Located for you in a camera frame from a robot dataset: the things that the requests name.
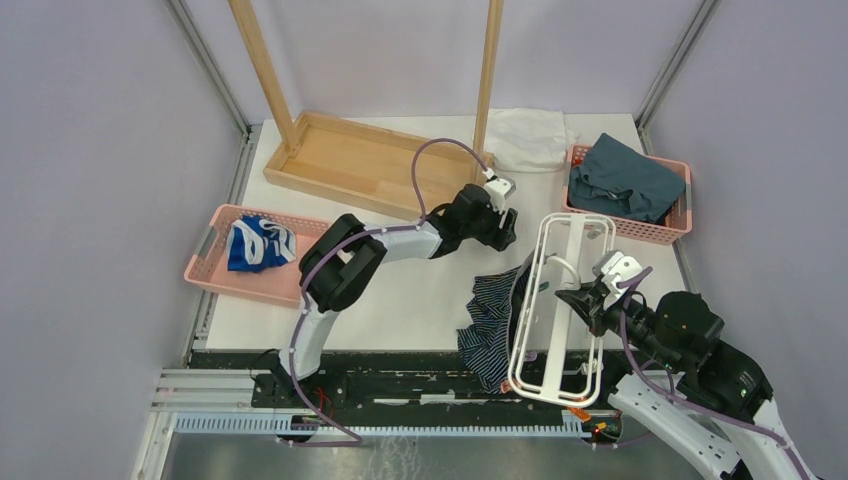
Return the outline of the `orange clip left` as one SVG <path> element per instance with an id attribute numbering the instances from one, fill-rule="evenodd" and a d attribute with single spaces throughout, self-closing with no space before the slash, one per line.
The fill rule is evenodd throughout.
<path id="1" fill-rule="evenodd" d="M 568 407 L 567 410 L 581 423 L 588 423 L 592 420 L 592 415 L 585 409 L 578 407 Z"/>

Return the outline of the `blue white underwear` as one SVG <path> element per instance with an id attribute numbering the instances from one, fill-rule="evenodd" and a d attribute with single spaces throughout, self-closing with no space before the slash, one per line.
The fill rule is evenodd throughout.
<path id="1" fill-rule="evenodd" d="M 259 215 L 242 215 L 230 227 L 225 250 L 229 271 L 260 273 L 294 262 L 297 238 L 281 223 Z"/>

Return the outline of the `pink basket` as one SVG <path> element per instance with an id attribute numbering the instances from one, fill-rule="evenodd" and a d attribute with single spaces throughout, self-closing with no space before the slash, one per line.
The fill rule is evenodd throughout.
<path id="1" fill-rule="evenodd" d="M 571 205 L 568 180 L 570 171 L 583 162 L 591 149 L 590 145 L 573 144 L 567 150 L 565 156 L 567 174 L 562 193 L 562 210 L 566 213 L 589 214 L 589 211 Z M 685 183 L 684 191 L 678 196 L 660 223 L 641 222 L 615 216 L 612 219 L 616 224 L 618 236 L 658 245 L 671 245 L 690 233 L 694 226 L 691 171 L 689 166 L 681 161 L 656 156 L 649 156 L 649 159 L 678 175 Z"/>
<path id="2" fill-rule="evenodd" d="M 224 204 L 184 279 L 212 293 L 296 308 L 298 261 L 328 228 L 323 220 Z"/>

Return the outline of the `pink basket right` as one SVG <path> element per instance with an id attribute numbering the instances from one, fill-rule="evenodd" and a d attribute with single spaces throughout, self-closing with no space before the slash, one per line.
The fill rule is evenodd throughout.
<path id="1" fill-rule="evenodd" d="M 566 213 L 589 214 L 589 211 L 571 205 L 568 180 L 570 171 L 583 162 L 591 149 L 590 145 L 573 144 L 567 150 L 565 156 L 567 174 L 562 193 L 562 210 Z M 649 156 L 649 159 L 678 175 L 685 183 L 684 191 L 678 196 L 660 223 L 641 222 L 615 216 L 612 219 L 616 224 L 618 236 L 658 245 L 671 245 L 690 233 L 694 226 L 691 171 L 689 166 L 681 161 L 656 156 Z"/>

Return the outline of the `teal grey underwear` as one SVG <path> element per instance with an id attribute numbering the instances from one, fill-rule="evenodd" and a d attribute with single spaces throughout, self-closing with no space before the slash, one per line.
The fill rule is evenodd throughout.
<path id="1" fill-rule="evenodd" d="M 568 180 L 568 203 L 578 209 L 657 224 L 685 181 L 670 168 L 603 133 Z"/>

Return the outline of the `white folded cloth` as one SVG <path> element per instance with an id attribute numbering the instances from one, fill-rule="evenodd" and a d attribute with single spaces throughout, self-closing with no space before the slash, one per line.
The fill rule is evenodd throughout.
<path id="1" fill-rule="evenodd" d="M 561 111 L 515 108 L 488 113 L 484 148 L 495 167 L 512 173 L 551 173 L 563 165 L 580 134 Z"/>

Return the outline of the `pink basket left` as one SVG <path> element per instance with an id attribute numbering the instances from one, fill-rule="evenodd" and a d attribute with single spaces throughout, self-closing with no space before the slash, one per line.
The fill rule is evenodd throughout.
<path id="1" fill-rule="evenodd" d="M 323 220 L 224 204 L 184 279 L 212 293 L 296 308 L 298 261 L 328 228 Z"/>

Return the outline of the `wooden hanger rack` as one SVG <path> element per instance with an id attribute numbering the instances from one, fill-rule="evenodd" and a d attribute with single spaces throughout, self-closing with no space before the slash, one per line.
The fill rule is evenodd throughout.
<path id="1" fill-rule="evenodd" d="M 482 69 L 471 145 L 428 140 L 304 110 L 292 116 L 253 4 L 229 4 L 281 142 L 263 169 L 274 185 L 400 219 L 422 216 L 428 202 L 482 186 L 493 169 L 484 139 L 503 4 L 488 4 Z"/>

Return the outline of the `white plastic clip hanger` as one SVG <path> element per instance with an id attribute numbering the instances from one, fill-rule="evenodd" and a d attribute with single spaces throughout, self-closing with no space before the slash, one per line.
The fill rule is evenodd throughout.
<path id="1" fill-rule="evenodd" d="M 575 310 L 563 301 L 558 302 L 551 321 L 542 380 L 537 383 L 525 380 L 522 371 L 528 339 L 536 323 L 536 310 L 545 293 L 541 289 L 545 269 L 558 266 L 562 271 L 560 286 L 578 288 L 583 283 L 579 270 L 583 243 L 597 238 L 600 240 L 600 252 L 606 254 L 613 249 L 615 237 L 614 221 L 600 214 L 551 213 L 542 219 L 529 257 L 528 284 L 518 310 L 506 374 L 512 391 L 519 396 L 566 408 L 586 408 L 599 398 L 604 356 L 604 340 L 601 337 L 588 336 L 585 384 L 575 391 L 566 391 L 562 387 L 572 324 L 582 323 Z"/>

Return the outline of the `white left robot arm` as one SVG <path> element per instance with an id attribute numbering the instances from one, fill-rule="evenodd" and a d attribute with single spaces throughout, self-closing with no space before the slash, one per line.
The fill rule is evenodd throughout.
<path id="1" fill-rule="evenodd" d="M 307 404 L 315 384 L 311 375 L 339 314 L 351 307 L 385 263 L 437 259 L 474 240 L 498 252 L 516 240 L 517 211 L 506 206 L 516 190 L 506 177 L 482 186 L 468 184 L 455 198 L 415 223 L 367 227 L 345 214 L 302 256 L 300 315 L 290 345 L 279 352 L 284 373 L 278 396 L 293 407 Z"/>

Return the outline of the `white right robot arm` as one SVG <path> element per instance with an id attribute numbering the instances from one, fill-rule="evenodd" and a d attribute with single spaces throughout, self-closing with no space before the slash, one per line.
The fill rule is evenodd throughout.
<path id="1" fill-rule="evenodd" d="M 591 332 L 624 345 L 623 360 L 579 378 L 585 405 L 633 417 L 705 479 L 814 478 L 763 369 L 721 339 L 724 322 L 700 295 L 670 292 L 655 309 L 632 293 L 606 306 L 601 284 L 556 295 Z"/>

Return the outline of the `navy striped boxer underwear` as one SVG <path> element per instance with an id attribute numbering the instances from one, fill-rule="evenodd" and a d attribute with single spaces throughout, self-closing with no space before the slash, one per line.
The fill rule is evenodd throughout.
<path id="1" fill-rule="evenodd" d="M 473 280 L 472 297 L 465 306 L 470 324 L 456 331 L 457 349 L 463 365 L 487 394 L 509 390 L 513 321 L 524 300 L 529 273 L 530 267 L 521 265 Z"/>

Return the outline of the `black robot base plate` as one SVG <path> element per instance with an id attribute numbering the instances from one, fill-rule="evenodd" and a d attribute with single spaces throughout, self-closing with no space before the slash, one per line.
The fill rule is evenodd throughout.
<path id="1" fill-rule="evenodd" d="M 237 370 L 254 388 L 250 406 L 305 408 L 294 387 L 280 386 L 276 352 L 195 352 L 190 369 Z M 554 427 L 564 407 L 514 393 L 486 393 L 455 352 L 331 351 L 301 388 L 316 407 L 342 426 L 354 427 Z"/>

